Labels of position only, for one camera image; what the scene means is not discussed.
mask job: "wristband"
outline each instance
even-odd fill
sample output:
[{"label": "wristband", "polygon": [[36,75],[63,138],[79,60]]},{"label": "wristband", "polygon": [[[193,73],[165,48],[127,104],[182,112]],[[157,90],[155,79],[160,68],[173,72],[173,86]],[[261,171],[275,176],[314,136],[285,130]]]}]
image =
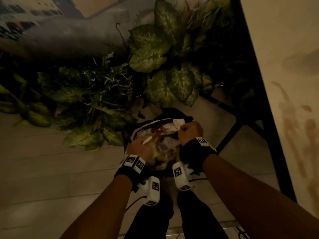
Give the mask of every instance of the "wristband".
[{"label": "wristband", "polygon": [[189,166],[197,172],[203,172],[203,163],[211,154],[217,154],[216,149],[201,137],[188,141],[180,149],[181,160],[188,161]]},{"label": "wristband", "polygon": [[138,155],[127,155],[114,177],[120,174],[129,177],[133,184],[132,190],[136,192],[138,190],[137,185],[147,177],[145,163],[145,160]]}]

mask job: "person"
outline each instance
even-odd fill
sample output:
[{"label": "person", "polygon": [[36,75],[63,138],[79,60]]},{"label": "person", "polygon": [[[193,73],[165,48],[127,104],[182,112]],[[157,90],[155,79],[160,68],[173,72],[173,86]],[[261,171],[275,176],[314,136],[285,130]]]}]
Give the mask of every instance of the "person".
[{"label": "person", "polygon": [[[192,166],[202,169],[250,238],[318,238],[316,217],[276,189],[237,169],[209,147],[200,146],[196,137],[203,137],[203,129],[197,121],[182,125],[178,136],[182,148],[188,148],[185,151],[192,157]],[[142,145],[142,141],[132,141],[128,154],[147,160],[151,149]],[[117,172],[109,186],[69,226],[61,239],[117,238],[134,184],[136,181],[130,173]],[[228,238],[209,207],[192,191],[180,192],[177,203],[186,239]],[[157,205],[141,206],[125,238],[165,238],[169,219],[173,216],[172,207],[172,200],[162,194]]]}]

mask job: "painted mural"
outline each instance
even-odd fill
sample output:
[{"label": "painted mural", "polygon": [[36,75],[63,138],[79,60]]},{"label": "painted mural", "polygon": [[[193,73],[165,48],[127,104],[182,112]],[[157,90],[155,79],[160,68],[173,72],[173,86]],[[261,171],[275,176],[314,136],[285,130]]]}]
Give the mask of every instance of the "painted mural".
[{"label": "painted mural", "polygon": [[[128,39],[128,30],[154,21],[155,1],[0,0],[0,49],[33,58],[105,54],[106,42],[122,45],[119,31]],[[185,0],[167,1],[186,7]]]}]

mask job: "person's left arm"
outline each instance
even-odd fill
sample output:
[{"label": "person's left arm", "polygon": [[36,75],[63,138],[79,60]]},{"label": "person's left arm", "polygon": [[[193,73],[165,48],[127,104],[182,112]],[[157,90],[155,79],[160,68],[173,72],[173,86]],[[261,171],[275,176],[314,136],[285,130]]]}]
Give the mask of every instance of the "person's left arm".
[{"label": "person's left arm", "polygon": [[[134,140],[128,154],[147,160],[151,149],[142,145],[145,138]],[[116,239],[118,237],[132,182],[126,175],[116,176],[101,195],[69,226],[60,239]]]}]

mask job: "qr code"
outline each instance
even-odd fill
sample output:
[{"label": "qr code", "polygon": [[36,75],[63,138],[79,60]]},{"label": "qr code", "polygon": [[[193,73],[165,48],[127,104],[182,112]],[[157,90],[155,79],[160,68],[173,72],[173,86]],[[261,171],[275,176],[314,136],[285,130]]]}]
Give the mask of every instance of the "qr code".
[{"label": "qr code", "polygon": [[153,181],[152,188],[153,188],[154,190],[159,191],[159,184]]},{"label": "qr code", "polygon": [[184,185],[183,187],[181,187],[181,190],[188,190],[188,189],[190,189],[188,185]]},{"label": "qr code", "polygon": [[153,206],[153,205],[155,205],[155,204],[156,204],[156,203],[155,203],[154,201],[151,201],[151,200],[146,203],[146,205],[150,205],[150,206]]},{"label": "qr code", "polygon": [[198,138],[198,141],[201,142],[201,143],[207,143],[207,142],[205,141],[205,139],[202,139],[202,138]]},{"label": "qr code", "polygon": [[134,157],[128,157],[127,160],[126,160],[126,162],[131,162],[131,163],[133,163],[134,160],[135,160]]},{"label": "qr code", "polygon": [[140,170],[142,170],[143,167],[144,167],[144,163],[139,160],[139,161],[136,163],[136,167],[138,167]]},{"label": "qr code", "polygon": [[177,169],[174,169],[174,174],[175,174],[175,177],[181,175],[181,167],[178,167]]}]

